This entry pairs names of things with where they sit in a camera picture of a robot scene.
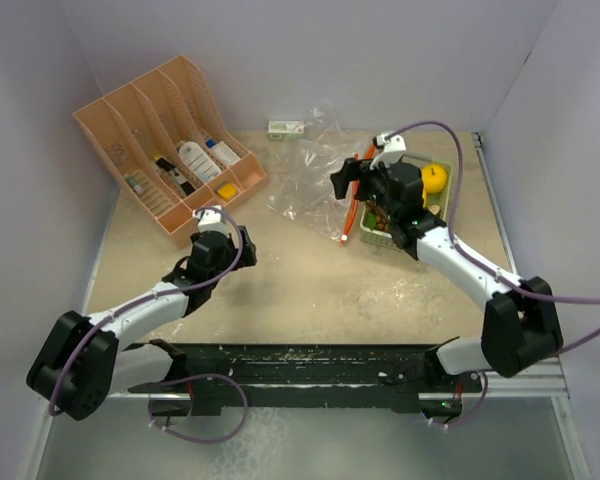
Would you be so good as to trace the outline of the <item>yellow fake lemon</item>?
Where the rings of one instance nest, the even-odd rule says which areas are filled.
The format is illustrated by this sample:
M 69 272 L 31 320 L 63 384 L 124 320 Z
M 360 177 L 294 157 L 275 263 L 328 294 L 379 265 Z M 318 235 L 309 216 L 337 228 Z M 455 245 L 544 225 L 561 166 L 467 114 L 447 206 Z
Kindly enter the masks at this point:
M 448 183 L 448 173 L 440 164 L 429 164 L 422 167 L 421 178 L 427 195 L 441 193 Z

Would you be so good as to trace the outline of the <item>clear zip bag brown food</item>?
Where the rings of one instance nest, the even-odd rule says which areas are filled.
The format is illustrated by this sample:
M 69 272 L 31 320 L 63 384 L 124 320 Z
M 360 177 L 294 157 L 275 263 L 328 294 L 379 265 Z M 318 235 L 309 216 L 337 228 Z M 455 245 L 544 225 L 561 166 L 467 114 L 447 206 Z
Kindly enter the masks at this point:
M 362 159 L 368 147 L 364 132 L 343 129 L 329 101 L 311 107 L 304 119 L 304 134 L 295 141 L 295 153 L 307 166 Z

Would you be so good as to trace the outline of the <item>fake brown grape bunch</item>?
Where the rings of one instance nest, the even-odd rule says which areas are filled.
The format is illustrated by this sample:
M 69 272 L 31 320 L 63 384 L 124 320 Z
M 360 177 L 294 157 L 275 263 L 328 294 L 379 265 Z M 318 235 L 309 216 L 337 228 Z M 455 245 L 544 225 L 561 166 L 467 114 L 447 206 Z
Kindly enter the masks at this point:
M 365 202 L 365 213 L 363 215 L 363 225 L 372 231 L 388 232 L 388 217 L 372 202 Z

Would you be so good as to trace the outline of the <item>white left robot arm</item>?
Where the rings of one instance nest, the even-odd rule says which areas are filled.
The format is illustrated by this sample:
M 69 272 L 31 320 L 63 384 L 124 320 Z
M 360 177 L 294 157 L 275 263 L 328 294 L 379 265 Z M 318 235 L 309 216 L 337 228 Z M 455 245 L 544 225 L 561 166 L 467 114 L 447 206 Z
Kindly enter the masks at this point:
M 70 310 L 56 320 L 26 377 L 27 386 L 49 401 L 50 415 L 90 416 L 111 390 L 116 361 L 127 347 L 195 312 L 221 278 L 257 263 L 244 225 L 236 237 L 211 230 L 191 240 L 190 255 L 148 292 L 105 312 Z

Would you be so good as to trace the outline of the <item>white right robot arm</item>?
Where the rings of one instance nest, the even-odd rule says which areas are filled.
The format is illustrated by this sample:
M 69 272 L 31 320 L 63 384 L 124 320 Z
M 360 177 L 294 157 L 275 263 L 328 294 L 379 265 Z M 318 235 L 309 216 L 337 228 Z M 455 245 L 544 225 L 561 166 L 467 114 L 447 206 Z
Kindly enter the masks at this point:
M 387 217 L 393 243 L 443 273 L 483 311 L 480 336 L 459 337 L 435 348 L 424 369 L 432 389 L 447 391 L 460 374 L 472 371 L 511 378 L 562 348 L 556 307 L 547 298 L 549 284 L 540 277 L 524 280 L 484 257 L 472 263 L 470 248 L 426 208 L 416 166 L 399 161 L 373 167 L 369 159 L 348 158 L 330 180 L 338 199 L 346 196 L 350 183 L 358 182 L 356 199 L 370 202 Z

